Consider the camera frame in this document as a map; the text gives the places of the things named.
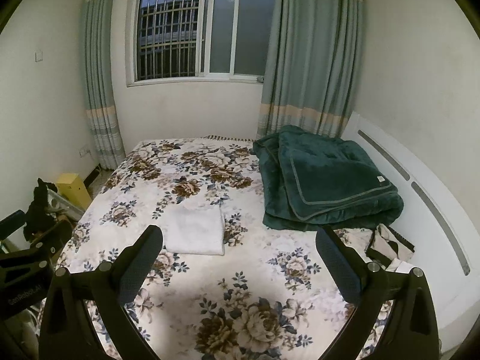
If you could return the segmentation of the white knit sweater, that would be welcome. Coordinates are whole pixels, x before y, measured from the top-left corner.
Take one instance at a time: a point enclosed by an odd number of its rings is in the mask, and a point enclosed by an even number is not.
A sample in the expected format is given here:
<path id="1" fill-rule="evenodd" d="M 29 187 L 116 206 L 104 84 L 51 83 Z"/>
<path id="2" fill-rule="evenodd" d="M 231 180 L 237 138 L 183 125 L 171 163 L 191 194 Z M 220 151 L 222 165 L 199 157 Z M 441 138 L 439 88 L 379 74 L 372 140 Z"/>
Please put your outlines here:
<path id="1" fill-rule="evenodd" d="M 218 206 L 174 207 L 164 213 L 161 228 L 170 253 L 224 255 L 224 217 Z"/>

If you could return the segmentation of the yellow box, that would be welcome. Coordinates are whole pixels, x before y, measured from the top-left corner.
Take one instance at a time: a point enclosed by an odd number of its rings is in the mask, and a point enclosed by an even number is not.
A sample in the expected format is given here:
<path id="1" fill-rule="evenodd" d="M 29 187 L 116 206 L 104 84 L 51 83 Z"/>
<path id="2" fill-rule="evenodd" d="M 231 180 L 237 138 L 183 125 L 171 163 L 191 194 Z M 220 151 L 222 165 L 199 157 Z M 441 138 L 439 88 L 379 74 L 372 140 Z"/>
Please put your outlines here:
<path id="1" fill-rule="evenodd" d="M 55 182 L 58 192 L 75 206 L 86 211 L 92 203 L 86 186 L 76 173 L 63 173 Z"/>

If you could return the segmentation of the white bed headboard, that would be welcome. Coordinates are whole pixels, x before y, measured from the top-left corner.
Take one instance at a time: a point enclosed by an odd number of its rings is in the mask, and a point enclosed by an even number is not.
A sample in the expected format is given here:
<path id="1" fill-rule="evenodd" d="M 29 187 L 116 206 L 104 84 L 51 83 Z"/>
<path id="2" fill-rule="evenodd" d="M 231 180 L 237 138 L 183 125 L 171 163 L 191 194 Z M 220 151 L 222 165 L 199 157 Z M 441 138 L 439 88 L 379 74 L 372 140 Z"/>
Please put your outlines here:
<path id="1" fill-rule="evenodd" d="M 393 136 L 353 113 L 343 132 L 399 190 L 392 227 L 415 246 L 411 264 L 425 274 L 442 351 L 458 347 L 479 317 L 479 232 L 449 189 Z"/>

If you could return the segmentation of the floral bed cover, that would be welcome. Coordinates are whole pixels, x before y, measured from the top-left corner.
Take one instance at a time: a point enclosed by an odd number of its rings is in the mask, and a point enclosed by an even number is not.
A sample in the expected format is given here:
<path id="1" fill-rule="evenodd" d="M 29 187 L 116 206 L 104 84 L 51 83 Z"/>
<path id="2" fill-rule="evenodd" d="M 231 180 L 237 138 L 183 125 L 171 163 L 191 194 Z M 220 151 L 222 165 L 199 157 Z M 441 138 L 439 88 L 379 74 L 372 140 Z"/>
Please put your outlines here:
<path id="1" fill-rule="evenodd" d="M 90 272 L 155 225 L 162 249 L 125 308 L 162 359 L 317 359 L 353 304 L 318 254 L 316 231 L 332 228 L 363 253 L 403 208 L 353 141 L 296 130 L 255 142 L 142 141 L 56 265 Z"/>

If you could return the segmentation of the dark green folded blanket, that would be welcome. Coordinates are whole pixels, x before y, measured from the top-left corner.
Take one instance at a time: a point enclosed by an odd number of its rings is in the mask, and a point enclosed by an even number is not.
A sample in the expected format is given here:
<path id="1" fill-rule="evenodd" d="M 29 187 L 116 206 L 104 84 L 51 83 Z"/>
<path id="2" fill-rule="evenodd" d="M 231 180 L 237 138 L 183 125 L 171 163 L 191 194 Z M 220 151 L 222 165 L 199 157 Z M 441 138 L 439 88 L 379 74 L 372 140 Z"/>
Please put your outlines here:
<path id="1" fill-rule="evenodd" d="M 377 228 L 400 217 L 404 200 L 354 141 L 285 126 L 253 150 L 264 187 L 264 224 L 276 230 Z"/>

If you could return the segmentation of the left green curtain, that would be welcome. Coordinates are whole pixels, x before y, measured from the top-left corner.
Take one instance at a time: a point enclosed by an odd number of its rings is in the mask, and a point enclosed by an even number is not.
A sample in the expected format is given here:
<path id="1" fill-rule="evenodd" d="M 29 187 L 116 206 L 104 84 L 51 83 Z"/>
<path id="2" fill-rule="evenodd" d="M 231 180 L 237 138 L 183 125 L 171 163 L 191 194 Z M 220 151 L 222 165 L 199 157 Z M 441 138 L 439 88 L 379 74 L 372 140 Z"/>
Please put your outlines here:
<path id="1" fill-rule="evenodd" d="M 80 20 L 80 66 L 85 109 L 100 166 L 113 170 L 125 159 L 112 86 L 113 0 L 84 0 Z"/>

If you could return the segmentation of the green curtain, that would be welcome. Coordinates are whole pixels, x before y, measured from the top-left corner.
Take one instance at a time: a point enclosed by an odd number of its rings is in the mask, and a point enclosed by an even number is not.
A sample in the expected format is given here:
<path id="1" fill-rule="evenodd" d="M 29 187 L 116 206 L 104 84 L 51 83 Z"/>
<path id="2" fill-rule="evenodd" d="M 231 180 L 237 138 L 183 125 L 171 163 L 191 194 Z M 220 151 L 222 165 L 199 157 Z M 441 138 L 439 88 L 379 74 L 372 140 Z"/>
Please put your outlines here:
<path id="1" fill-rule="evenodd" d="M 258 137 L 287 125 L 327 137 L 352 114 L 364 0 L 275 0 Z"/>
<path id="2" fill-rule="evenodd" d="M 125 159 L 112 86 L 113 0 L 84 0 L 80 20 L 80 66 L 85 109 L 100 166 L 113 170 Z"/>

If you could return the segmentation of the barred window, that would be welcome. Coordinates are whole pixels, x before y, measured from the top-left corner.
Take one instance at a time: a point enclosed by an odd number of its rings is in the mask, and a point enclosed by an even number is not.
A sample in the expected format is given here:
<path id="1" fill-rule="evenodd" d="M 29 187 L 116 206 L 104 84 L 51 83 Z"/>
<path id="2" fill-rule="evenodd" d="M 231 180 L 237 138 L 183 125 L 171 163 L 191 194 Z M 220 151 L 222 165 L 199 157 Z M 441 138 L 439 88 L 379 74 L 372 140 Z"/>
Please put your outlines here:
<path id="1" fill-rule="evenodd" d="M 263 83 L 274 0 L 129 0 L 128 86 Z"/>

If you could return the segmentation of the right green curtain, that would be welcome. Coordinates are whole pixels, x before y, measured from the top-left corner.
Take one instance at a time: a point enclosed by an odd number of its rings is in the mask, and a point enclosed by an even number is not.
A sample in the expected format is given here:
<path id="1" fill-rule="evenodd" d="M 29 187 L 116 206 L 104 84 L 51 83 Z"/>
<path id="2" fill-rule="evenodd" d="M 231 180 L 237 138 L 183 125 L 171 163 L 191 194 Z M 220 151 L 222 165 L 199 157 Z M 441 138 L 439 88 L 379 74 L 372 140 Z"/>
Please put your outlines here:
<path id="1" fill-rule="evenodd" d="M 364 0 L 275 0 L 258 137 L 287 125 L 327 137 L 352 114 Z"/>

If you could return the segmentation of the white wall socket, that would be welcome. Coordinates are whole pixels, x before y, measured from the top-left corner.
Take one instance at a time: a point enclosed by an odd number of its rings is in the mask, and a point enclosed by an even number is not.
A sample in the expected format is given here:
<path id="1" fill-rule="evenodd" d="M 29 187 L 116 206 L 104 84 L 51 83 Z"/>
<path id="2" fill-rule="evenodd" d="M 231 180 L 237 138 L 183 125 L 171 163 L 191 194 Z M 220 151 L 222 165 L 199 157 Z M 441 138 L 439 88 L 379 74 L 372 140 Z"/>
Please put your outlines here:
<path id="1" fill-rule="evenodd" d="M 90 154 L 90 150 L 89 149 L 81 149 L 79 151 L 79 155 L 81 158 L 85 157 L 86 155 L 89 155 Z"/>

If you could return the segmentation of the white wall switch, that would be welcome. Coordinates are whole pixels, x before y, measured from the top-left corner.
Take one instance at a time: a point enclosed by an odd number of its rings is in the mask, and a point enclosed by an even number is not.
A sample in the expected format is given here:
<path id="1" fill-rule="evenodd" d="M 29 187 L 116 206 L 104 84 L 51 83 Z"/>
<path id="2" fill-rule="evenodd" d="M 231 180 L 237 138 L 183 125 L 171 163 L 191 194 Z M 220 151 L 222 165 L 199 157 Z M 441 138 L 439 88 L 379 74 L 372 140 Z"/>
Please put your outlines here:
<path id="1" fill-rule="evenodd" d="M 36 63 L 42 62 L 43 61 L 43 52 L 41 50 L 36 51 L 34 57 L 35 57 L 35 62 Z"/>

